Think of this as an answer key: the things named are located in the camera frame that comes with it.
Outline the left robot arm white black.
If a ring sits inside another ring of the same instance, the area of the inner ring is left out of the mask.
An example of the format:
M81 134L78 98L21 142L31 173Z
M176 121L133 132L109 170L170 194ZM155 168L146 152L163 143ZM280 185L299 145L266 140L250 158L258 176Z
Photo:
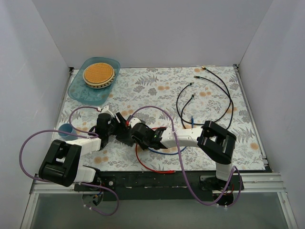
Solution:
M81 156L102 150L112 135L126 145L133 144L129 133L130 126L120 113L101 113L88 137L51 143L39 169L39 178L65 187L85 182L89 190L96 191L101 187L101 178L95 175L97 169L80 163Z

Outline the black network switch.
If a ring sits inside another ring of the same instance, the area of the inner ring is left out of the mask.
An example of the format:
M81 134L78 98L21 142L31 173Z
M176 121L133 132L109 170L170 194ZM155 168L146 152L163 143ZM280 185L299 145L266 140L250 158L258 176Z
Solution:
M135 140L132 138L131 129L124 130L116 135L116 140L121 143L126 144L127 146L132 147L135 143Z

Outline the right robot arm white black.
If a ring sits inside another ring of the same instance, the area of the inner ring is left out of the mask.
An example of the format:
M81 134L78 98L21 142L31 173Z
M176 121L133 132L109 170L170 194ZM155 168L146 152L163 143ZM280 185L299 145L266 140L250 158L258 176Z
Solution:
M201 128L181 129L174 132L167 127L152 129L137 118L129 122L131 138L142 148L167 149L178 147L198 147L216 165L216 185L228 189L233 184L230 175L236 136L212 121L206 121Z

